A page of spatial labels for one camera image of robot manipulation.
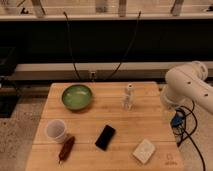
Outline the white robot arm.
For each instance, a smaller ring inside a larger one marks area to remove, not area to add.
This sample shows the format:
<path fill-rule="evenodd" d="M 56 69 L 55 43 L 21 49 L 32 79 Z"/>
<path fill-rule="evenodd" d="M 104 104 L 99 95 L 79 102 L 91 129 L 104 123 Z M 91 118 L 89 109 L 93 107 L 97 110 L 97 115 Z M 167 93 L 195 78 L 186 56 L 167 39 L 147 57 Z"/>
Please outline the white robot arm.
<path fill-rule="evenodd" d="M 213 115 L 213 87 L 205 82 L 207 77 L 208 68 L 200 61 L 171 68 L 165 75 L 162 104 L 167 109 L 178 108 L 189 98 Z"/>

